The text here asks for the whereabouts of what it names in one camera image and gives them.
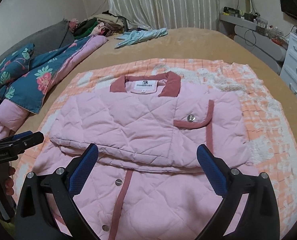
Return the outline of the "person left hand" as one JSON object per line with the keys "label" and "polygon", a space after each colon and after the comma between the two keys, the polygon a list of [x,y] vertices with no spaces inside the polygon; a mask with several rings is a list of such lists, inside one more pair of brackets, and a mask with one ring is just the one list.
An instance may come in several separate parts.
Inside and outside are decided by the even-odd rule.
{"label": "person left hand", "polygon": [[9,176],[5,181],[5,188],[6,188],[5,194],[8,196],[12,196],[14,194],[14,189],[13,189],[14,181],[12,176],[15,174],[15,172],[16,172],[15,168],[12,166],[9,166]]}

